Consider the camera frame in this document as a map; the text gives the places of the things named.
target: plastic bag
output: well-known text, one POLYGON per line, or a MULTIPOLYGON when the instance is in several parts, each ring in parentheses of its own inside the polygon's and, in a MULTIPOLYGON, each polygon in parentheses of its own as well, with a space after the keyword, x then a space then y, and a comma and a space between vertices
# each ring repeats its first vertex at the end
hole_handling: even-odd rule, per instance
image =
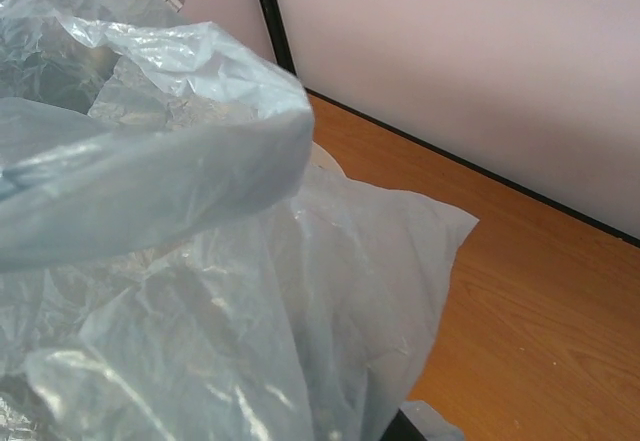
POLYGON ((0 132, 17 160, 0 177, 0 271, 178 241, 295 191, 313 131, 295 78, 211 23, 121 21, 148 8, 147 23, 175 24, 162 0, 29 1, 0 5, 0 96, 107 129, 30 157, 64 114, 40 104, 34 123, 33 105, 12 101, 34 139, 0 132))
POLYGON ((309 168, 294 198, 178 246, 4 275, 23 307, 5 371, 70 439, 376 440, 474 222, 309 168))
MULTIPOLYGON (((31 1, 0 6, 10 59, 25 19, 43 40, 20 31, 27 57, 54 33, 121 57, 105 77, 74 71, 65 93, 88 114, 15 89, 0 100, 14 116, 0 129, 22 140, 0 144, 0 433, 379 439, 422 371, 475 220, 305 172, 301 86, 213 25, 140 28, 115 23, 110 0, 31 1)), ((37 87, 38 69, 5 86, 37 87)))

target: black edge trim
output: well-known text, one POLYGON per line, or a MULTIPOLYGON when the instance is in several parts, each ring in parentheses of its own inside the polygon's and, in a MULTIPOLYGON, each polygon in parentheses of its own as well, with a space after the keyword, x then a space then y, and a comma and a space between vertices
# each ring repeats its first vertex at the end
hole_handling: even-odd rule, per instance
POLYGON ((398 128, 394 128, 393 126, 388 125, 387 123, 384 123, 378 119, 375 119, 365 113, 362 113, 356 109, 350 108, 349 106, 346 106, 345 104, 342 104, 339 101, 336 101, 334 99, 331 99, 328 96, 325 96, 324 94, 318 93, 317 91, 314 91, 312 89, 307 89, 307 92, 312 94, 313 96, 316 96, 328 103, 333 104, 334 106, 337 106, 341 109, 344 109, 345 111, 348 111, 352 114, 355 114, 356 116, 359 116, 363 119, 366 119, 367 121, 380 126, 381 128, 386 129, 387 131, 391 131, 393 134, 397 134, 398 136, 402 136, 405 139, 408 139, 409 141, 412 141, 416 144, 419 144, 420 146, 427 148, 441 156, 444 156, 445 158, 448 158, 452 161, 455 161, 458 164, 461 164, 462 166, 472 169, 484 176, 486 176, 487 178, 493 179, 494 181, 497 181, 501 184, 504 184, 505 186, 511 188, 511 189, 515 189, 516 191, 518 191, 519 193, 522 193, 526 196, 529 196, 530 198, 535 199, 536 201, 539 201, 541 203, 546 204, 547 206, 551 206, 554 209, 557 209, 558 211, 567 214, 569 216, 571 216, 572 218, 575 218, 579 221, 582 221, 583 223, 588 224, 589 226, 593 226, 594 228, 599 229, 600 231, 603 231, 607 234, 610 234, 611 236, 614 236, 618 239, 621 239, 622 241, 625 241, 626 243, 631 244, 632 246, 635 246, 637 248, 640 248, 640 239, 636 238, 635 236, 632 236, 630 234, 625 233, 624 231, 620 231, 619 229, 616 229, 612 226, 609 226, 608 224, 603 223, 602 221, 598 221, 597 219, 594 219, 590 216, 587 216, 586 214, 583 214, 579 211, 576 211, 573 208, 570 208, 568 206, 565 206, 562 203, 559 203, 557 201, 554 201, 553 199, 547 198, 546 196, 536 193, 535 191, 532 191, 529 188, 525 188, 524 186, 515 183, 507 178, 504 178, 498 174, 495 174, 492 171, 489 171, 488 169, 482 168, 480 166, 478 166, 477 164, 474 164, 470 161, 467 161, 466 159, 463 159, 459 156, 456 156, 455 154, 451 154, 448 151, 445 151, 442 148, 438 148, 437 146, 434 146, 433 144, 430 144, 426 141, 423 141, 422 139, 416 138, 415 136, 405 133, 404 131, 401 131, 398 128))
POLYGON ((269 38, 271 38, 271 46, 273 47, 273 53, 276 56, 278 65, 295 75, 296 67, 293 63, 293 56, 289 48, 287 32, 284 28, 282 15, 280 14, 278 0, 260 0, 260 6, 262 7, 262 15, 267 24, 269 38))

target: wood grain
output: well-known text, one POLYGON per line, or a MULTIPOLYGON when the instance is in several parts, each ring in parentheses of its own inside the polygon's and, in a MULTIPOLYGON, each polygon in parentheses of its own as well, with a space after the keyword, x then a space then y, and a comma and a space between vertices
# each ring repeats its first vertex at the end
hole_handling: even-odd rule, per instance
POLYGON ((640 440, 640 250, 312 98, 349 177, 480 218, 413 398, 470 441, 640 440))

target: translucent plastic bag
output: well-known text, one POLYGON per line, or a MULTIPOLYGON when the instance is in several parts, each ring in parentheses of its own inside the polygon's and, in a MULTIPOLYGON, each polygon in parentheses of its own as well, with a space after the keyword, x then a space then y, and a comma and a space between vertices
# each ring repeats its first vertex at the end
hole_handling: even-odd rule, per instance
POLYGON ((100 133, 70 143, 61 109, 5 101, 0 271, 177 241, 294 192, 313 131, 295 78, 211 23, 120 20, 144 18, 127 9, 140 2, 175 24, 162 0, 29 1, 0 5, 0 96, 87 112, 100 133), (32 156, 48 137, 68 139, 32 156))
POLYGON ((0 6, 9 64, 46 67, 48 39, 73 46, 65 72, 93 49, 115 64, 46 99, 44 67, 0 68, 0 434, 379 439, 475 220, 305 171, 304 90, 213 25, 31 1, 0 6))

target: orange wooden surface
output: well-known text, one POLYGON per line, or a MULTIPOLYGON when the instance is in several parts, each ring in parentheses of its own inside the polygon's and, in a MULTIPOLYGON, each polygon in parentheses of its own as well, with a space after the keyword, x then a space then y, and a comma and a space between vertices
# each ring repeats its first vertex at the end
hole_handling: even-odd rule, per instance
POLYGON ((349 177, 480 218, 412 396, 470 441, 640 441, 640 249, 312 103, 316 141, 349 177))

